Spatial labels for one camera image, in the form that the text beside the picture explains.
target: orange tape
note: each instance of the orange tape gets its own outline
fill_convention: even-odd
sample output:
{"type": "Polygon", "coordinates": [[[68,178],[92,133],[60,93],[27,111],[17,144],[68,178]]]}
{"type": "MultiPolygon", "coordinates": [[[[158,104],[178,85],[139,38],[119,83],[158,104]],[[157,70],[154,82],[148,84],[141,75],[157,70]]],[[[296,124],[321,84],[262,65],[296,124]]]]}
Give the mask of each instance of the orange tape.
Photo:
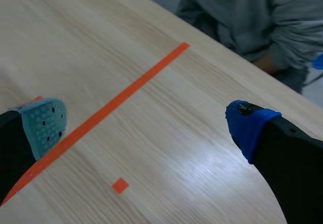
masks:
{"type": "Polygon", "coordinates": [[[116,191],[118,195],[127,189],[129,184],[122,178],[119,178],[113,185],[112,188],[116,191]]]}
{"type": "Polygon", "coordinates": [[[138,89],[140,89],[145,83],[156,76],[162,69],[169,65],[175,58],[182,54],[189,44],[183,42],[170,52],[165,58],[154,65],[140,78],[135,80],[120,94],[113,98],[109,103],[103,106],[100,110],[94,113],[89,119],[77,127],[70,135],[62,139],[54,148],[52,148],[44,157],[36,162],[14,185],[9,194],[5,198],[2,204],[6,203],[12,198],[18,191],[25,187],[30,181],[32,181],[38,174],[46,169],[52,162],[59,158],[64,152],[66,152],[73,144],[81,139],[86,133],[88,133],[93,127],[99,124],[104,118],[106,118],[111,112],[113,112],[119,105],[126,101],[131,95],[133,95],[138,89]]]}

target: teal gripper pad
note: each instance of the teal gripper pad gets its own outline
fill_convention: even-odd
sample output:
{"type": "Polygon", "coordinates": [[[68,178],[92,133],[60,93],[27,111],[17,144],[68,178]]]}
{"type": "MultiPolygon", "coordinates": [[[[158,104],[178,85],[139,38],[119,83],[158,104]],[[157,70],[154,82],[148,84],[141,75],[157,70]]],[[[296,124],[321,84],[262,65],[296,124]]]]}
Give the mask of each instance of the teal gripper pad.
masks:
{"type": "Polygon", "coordinates": [[[45,98],[10,110],[20,113],[23,129],[36,161],[64,135],[67,119],[66,108],[61,100],[45,98]]]}

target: small orange square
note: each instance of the small orange square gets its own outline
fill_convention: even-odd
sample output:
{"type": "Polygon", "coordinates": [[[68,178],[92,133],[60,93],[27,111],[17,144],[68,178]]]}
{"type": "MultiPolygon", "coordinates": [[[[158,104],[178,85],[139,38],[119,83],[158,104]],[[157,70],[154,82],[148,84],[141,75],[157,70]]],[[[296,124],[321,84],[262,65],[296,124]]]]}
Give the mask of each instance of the small orange square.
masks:
{"type": "Polygon", "coordinates": [[[121,194],[129,184],[122,178],[119,178],[113,185],[112,188],[116,191],[117,194],[121,194]]]}

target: wooden table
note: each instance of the wooden table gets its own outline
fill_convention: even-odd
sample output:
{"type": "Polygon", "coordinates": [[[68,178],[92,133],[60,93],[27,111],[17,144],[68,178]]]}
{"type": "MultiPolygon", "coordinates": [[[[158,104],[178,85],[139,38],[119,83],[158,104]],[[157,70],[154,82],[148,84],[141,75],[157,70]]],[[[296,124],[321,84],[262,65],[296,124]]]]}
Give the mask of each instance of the wooden table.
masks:
{"type": "Polygon", "coordinates": [[[0,2],[0,110],[55,96],[67,134],[191,45],[3,205],[1,223],[285,223],[225,107],[279,110],[322,139],[318,107],[149,0],[0,2]]]}

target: blue rubber fingertip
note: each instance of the blue rubber fingertip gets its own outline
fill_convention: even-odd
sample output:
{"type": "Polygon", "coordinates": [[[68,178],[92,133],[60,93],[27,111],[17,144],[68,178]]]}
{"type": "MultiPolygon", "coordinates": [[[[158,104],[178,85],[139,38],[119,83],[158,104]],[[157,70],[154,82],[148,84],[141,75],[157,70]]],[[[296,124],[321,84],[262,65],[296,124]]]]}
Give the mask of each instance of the blue rubber fingertip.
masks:
{"type": "Polygon", "coordinates": [[[318,70],[323,70],[323,53],[312,62],[312,67],[318,70]]]}
{"type": "Polygon", "coordinates": [[[230,103],[226,110],[226,119],[231,136],[239,144],[242,154],[248,160],[248,163],[252,164],[252,156],[263,127],[268,121],[275,117],[280,117],[282,114],[271,109],[262,109],[255,111],[249,116],[243,116],[238,110],[239,103],[248,102],[235,100],[230,103]]]}
{"type": "Polygon", "coordinates": [[[22,126],[36,161],[63,137],[67,119],[62,101],[45,98],[11,110],[18,111],[21,115],[22,126]]]}

